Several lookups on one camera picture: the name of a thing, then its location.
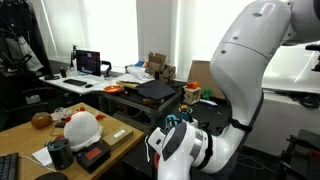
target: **office chair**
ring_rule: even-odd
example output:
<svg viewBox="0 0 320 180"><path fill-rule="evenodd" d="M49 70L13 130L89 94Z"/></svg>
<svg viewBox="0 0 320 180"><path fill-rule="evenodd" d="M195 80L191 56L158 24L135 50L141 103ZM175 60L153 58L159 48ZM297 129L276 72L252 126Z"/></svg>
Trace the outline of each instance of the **office chair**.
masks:
<svg viewBox="0 0 320 180"><path fill-rule="evenodd" d="M39 87L19 92L15 84L0 73L0 131L28 122L37 112L49 112L48 102L26 103L26 96L40 95L46 99L51 87Z"/></svg>

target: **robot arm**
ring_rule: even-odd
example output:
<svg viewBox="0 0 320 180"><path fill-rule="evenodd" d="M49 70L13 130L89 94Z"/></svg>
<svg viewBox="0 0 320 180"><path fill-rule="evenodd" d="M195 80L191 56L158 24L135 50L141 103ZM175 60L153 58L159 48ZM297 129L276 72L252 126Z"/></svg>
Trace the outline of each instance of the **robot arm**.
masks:
<svg viewBox="0 0 320 180"><path fill-rule="evenodd" d="M219 173L236 162L258 115L264 71L281 45L320 39L319 0L282 2L258 0L249 4L231 25L217 47L210 72L231 103L231 123L220 136L187 123L165 136L158 129L149 144L160 155L158 179L188 179L191 167Z"/></svg>

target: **computer monitor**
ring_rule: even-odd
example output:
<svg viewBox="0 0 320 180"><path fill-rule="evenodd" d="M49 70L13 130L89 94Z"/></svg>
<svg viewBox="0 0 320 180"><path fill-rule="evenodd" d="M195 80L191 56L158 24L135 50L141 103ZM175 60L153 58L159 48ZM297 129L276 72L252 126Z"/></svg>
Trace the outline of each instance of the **computer monitor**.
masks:
<svg viewBox="0 0 320 180"><path fill-rule="evenodd" d="M99 52L76 50L76 59L78 71L94 76L101 76Z"/></svg>

